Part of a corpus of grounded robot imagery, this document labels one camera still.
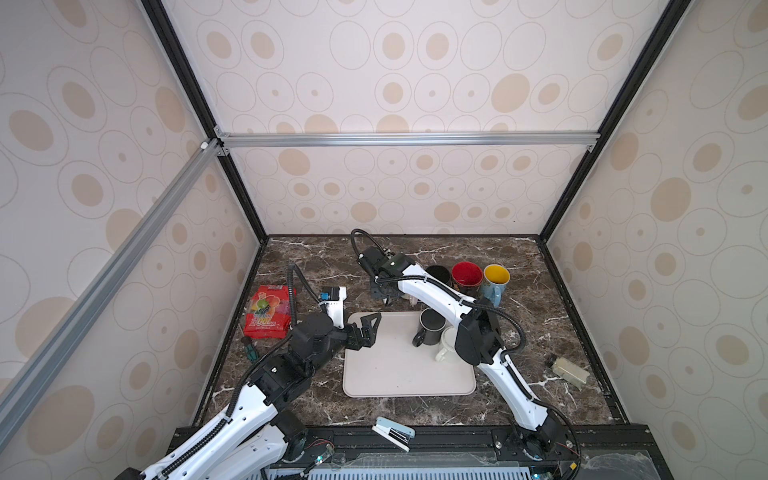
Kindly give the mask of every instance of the mug handle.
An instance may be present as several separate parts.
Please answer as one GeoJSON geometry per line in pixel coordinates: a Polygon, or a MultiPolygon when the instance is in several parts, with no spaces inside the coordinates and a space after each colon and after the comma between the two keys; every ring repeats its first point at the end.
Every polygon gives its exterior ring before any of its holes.
{"type": "Polygon", "coordinates": [[[426,335],[427,335],[426,330],[424,329],[419,330],[419,332],[416,333],[416,335],[413,337],[413,340],[411,340],[411,344],[413,346],[421,345],[422,343],[424,343],[424,338],[426,337],[426,335]]]}

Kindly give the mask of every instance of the black frame edge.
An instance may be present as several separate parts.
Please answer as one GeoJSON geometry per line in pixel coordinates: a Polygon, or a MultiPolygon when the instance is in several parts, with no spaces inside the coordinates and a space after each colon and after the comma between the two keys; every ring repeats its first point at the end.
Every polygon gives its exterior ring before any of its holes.
{"type": "MultiPolygon", "coordinates": [[[[184,48],[181,46],[176,31],[173,25],[170,23],[168,13],[163,6],[161,0],[141,0],[141,4],[144,6],[144,10],[149,17],[152,27],[157,33],[157,38],[163,45],[168,60],[176,72],[176,76],[181,83],[181,87],[187,94],[187,98],[192,104],[192,108],[200,120],[200,124],[203,126],[203,131],[208,138],[216,138],[219,141],[219,145],[222,145],[221,139],[216,132],[216,118],[214,118],[213,112],[211,112],[208,103],[205,100],[205,95],[200,83],[195,77],[192,65],[187,59],[187,55],[184,53],[184,48]]],[[[221,164],[224,173],[227,175],[227,179],[234,190],[237,200],[240,202],[240,206],[243,208],[250,226],[256,233],[260,243],[264,243],[267,240],[266,231],[264,225],[261,223],[259,214],[256,212],[256,208],[253,206],[253,202],[248,195],[245,188],[243,178],[240,176],[240,172],[237,171],[234,161],[226,148],[223,148],[224,156],[219,157],[219,163],[221,164]]]]}
{"type": "Polygon", "coordinates": [[[227,327],[227,331],[224,333],[224,341],[221,344],[221,348],[219,348],[218,354],[216,355],[216,361],[214,362],[214,366],[210,371],[208,380],[206,381],[205,389],[203,390],[203,396],[200,398],[200,403],[197,406],[197,411],[194,414],[191,425],[200,426],[202,424],[203,417],[205,416],[205,412],[210,406],[210,401],[213,398],[214,389],[216,388],[216,384],[219,382],[219,378],[221,377],[221,372],[224,367],[224,362],[227,360],[227,354],[229,353],[230,347],[232,346],[232,339],[235,337],[235,332],[237,331],[237,327],[240,324],[240,317],[243,315],[246,302],[250,297],[250,288],[253,285],[253,281],[256,279],[256,274],[259,271],[261,260],[264,258],[266,246],[269,244],[269,242],[269,237],[267,237],[267,239],[262,243],[260,242],[259,250],[256,252],[256,257],[253,259],[253,265],[251,265],[248,276],[243,283],[243,290],[240,292],[240,298],[237,301],[237,307],[235,308],[234,314],[230,319],[230,325],[227,327]]]}
{"type": "Polygon", "coordinates": [[[568,288],[565,286],[565,281],[563,281],[563,277],[560,275],[558,266],[554,263],[551,253],[549,253],[549,248],[547,247],[546,242],[539,237],[536,244],[541,252],[541,257],[544,259],[547,270],[549,270],[550,275],[552,275],[554,285],[557,287],[558,293],[560,293],[565,312],[571,319],[571,324],[576,331],[576,336],[581,343],[581,348],[584,350],[584,354],[587,356],[587,360],[592,366],[594,379],[597,381],[598,386],[600,386],[600,389],[603,392],[603,397],[608,405],[608,409],[611,411],[611,415],[615,419],[621,420],[624,424],[628,424],[629,419],[627,417],[627,412],[624,410],[624,406],[621,405],[621,401],[614,389],[611,378],[608,376],[605,367],[600,360],[600,354],[597,349],[595,349],[594,344],[592,343],[592,338],[587,331],[587,327],[584,325],[581,315],[579,315],[576,310],[576,305],[571,298],[571,294],[568,292],[568,288]]]}
{"type": "MultiPolygon", "coordinates": [[[[520,466],[551,468],[552,459],[534,462],[525,458],[519,447],[495,449],[497,435],[512,432],[509,425],[414,425],[416,437],[409,443],[414,453],[463,453],[486,454],[495,456],[499,462],[518,462],[520,466]]],[[[170,441],[167,453],[186,442],[199,427],[180,427],[176,429],[170,441]]],[[[576,425],[574,427],[582,453],[603,455],[604,453],[624,453],[634,455],[645,451],[654,463],[661,480],[674,480],[667,461],[661,453],[653,434],[647,425],[576,425]]],[[[356,426],[309,426],[308,441],[311,439],[329,439],[336,445],[336,454],[344,459],[355,459],[365,454],[398,454],[400,451],[383,437],[371,432],[370,425],[356,426]]],[[[566,453],[558,448],[558,454],[566,453]]],[[[300,458],[296,463],[278,461],[273,468],[302,468],[312,459],[300,458]]]]}
{"type": "Polygon", "coordinates": [[[670,0],[667,7],[661,14],[659,21],[657,22],[654,30],[651,32],[650,37],[645,43],[643,50],[634,62],[632,69],[630,70],[627,80],[624,81],[621,90],[619,90],[614,103],[608,110],[607,115],[603,119],[603,123],[598,128],[600,138],[594,145],[591,151],[587,150],[587,153],[581,159],[576,171],[571,179],[568,181],[568,185],[563,194],[558,199],[557,204],[554,206],[554,210],[547,219],[547,223],[541,230],[539,236],[544,241],[548,242],[554,229],[557,228],[560,220],[562,220],[571,202],[576,198],[581,185],[586,181],[592,166],[597,161],[598,157],[606,147],[608,141],[611,139],[611,135],[614,133],[624,113],[629,108],[632,100],[635,98],[640,90],[641,85],[645,81],[645,78],[650,73],[659,55],[664,50],[664,46],[667,44],[667,40],[674,32],[678,22],[683,17],[683,14],[688,8],[688,5],[692,0],[670,0]]]}
{"type": "MultiPolygon", "coordinates": [[[[424,234],[421,235],[419,233],[372,233],[372,237],[377,238],[514,238],[514,239],[524,239],[524,240],[530,240],[530,241],[536,241],[538,238],[538,234],[532,233],[530,235],[499,235],[494,233],[477,233],[477,234],[466,234],[466,235],[459,235],[459,234],[441,234],[441,233],[431,233],[431,234],[424,234]]],[[[347,237],[349,238],[348,233],[308,233],[308,234],[301,234],[301,233],[272,233],[270,234],[270,238],[298,238],[298,237],[347,237]]]]}

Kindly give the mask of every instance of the wall panel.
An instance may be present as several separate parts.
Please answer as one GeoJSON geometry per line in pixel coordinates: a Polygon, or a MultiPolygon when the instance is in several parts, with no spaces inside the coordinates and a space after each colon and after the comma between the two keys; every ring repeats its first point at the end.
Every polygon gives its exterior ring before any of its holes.
{"type": "Polygon", "coordinates": [[[0,9],[1,392],[202,134],[130,0],[0,9]]]}
{"type": "Polygon", "coordinates": [[[767,6],[684,19],[549,242],[680,479],[768,468],[767,6]]]}
{"type": "Polygon", "coordinates": [[[589,130],[664,0],[167,0],[237,133],[589,130]]]}
{"type": "Polygon", "coordinates": [[[232,149],[267,233],[541,231],[584,145],[232,149]]]}
{"type": "Polygon", "coordinates": [[[218,164],[201,175],[0,455],[0,478],[114,478],[189,425],[257,241],[218,164]]]}

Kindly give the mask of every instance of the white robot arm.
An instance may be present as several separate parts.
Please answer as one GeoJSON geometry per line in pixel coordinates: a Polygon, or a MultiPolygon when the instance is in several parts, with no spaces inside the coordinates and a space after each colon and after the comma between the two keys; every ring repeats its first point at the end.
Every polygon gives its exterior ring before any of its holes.
{"type": "MultiPolygon", "coordinates": [[[[353,230],[351,235],[353,249],[358,263],[370,276],[373,296],[386,300],[402,294],[414,296],[456,327],[456,352],[490,378],[521,427],[515,441],[525,446],[525,452],[532,459],[544,458],[564,428],[553,413],[568,421],[557,409],[537,398],[510,359],[509,353],[513,350],[504,348],[496,316],[504,316],[518,329],[521,338],[515,349],[519,349],[525,343],[525,333],[516,322],[487,302],[441,283],[410,257],[385,251],[375,241],[376,247],[360,253],[354,240],[357,232],[361,230],[353,230]]],[[[296,267],[289,266],[290,296],[293,296],[293,269],[296,267]]],[[[304,446],[303,425],[286,407],[310,387],[315,371],[336,352],[345,347],[372,346],[381,314],[363,317],[362,329],[344,325],[342,302],[346,289],[341,288],[338,293],[334,290],[331,296],[317,296],[298,269],[296,271],[323,311],[294,323],[288,337],[252,367],[240,388],[236,387],[234,407],[227,406],[183,445],[143,472],[129,468],[116,480],[215,480],[250,475],[257,478],[262,468],[283,457],[298,457],[304,446]],[[278,353],[277,349],[286,344],[288,350],[278,353]]],[[[290,302],[295,322],[295,300],[290,302]]],[[[321,455],[311,466],[326,459],[321,455]]]]}
{"type": "MultiPolygon", "coordinates": [[[[459,328],[462,317],[472,311],[473,307],[467,306],[466,303],[474,303],[474,298],[445,286],[452,291],[453,295],[450,295],[447,290],[430,283],[427,279],[432,279],[434,282],[439,280],[429,275],[420,265],[410,265],[402,273],[403,276],[419,276],[423,280],[400,280],[397,283],[398,289],[432,307],[454,327],[459,328]]],[[[538,397],[528,387],[509,357],[505,355],[505,358],[502,358],[502,350],[499,348],[493,353],[493,363],[480,363],[478,368],[488,376],[502,394],[517,423],[524,429],[536,430],[547,419],[547,409],[532,402],[538,397]],[[517,381],[512,377],[513,375],[518,377],[517,381]]]]}

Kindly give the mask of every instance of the mug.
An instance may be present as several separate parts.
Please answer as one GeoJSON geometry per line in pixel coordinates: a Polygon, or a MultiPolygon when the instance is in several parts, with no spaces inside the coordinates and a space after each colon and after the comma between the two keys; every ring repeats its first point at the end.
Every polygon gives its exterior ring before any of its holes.
{"type": "Polygon", "coordinates": [[[458,331],[452,326],[442,331],[442,335],[440,336],[441,348],[435,356],[436,362],[444,362],[447,360],[450,363],[457,363],[462,359],[458,356],[458,353],[456,353],[455,344],[457,332],[458,331]]]}
{"type": "Polygon", "coordinates": [[[419,315],[419,331],[413,337],[413,346],[437,345],[440,343],[440,335],[445,328],[445,317],[435,310],[428,308],[419,315]]]}
{"type": "Polygon", "coordinates": [[[459,262],[451,269],[451,278],[454,290],[474,296],[472,294],[482,282],[482,270],[472,262],[459,262]]]}
{"type": "Polygon", "coordinates": [[[480,294],[491,300],[493,306],[498,306],[502,302],[502,293],[506,290],[507,283],[509,283],[509,270],[495,263],[488,265],[483,270],[480,294]]]}
{"type": "Polygon", "coordinates": [[[431,265],[426,267],[426,272],[440,280],[445,285],[451,285],[451,272],[448,271],[443,265],[431,265]]]}

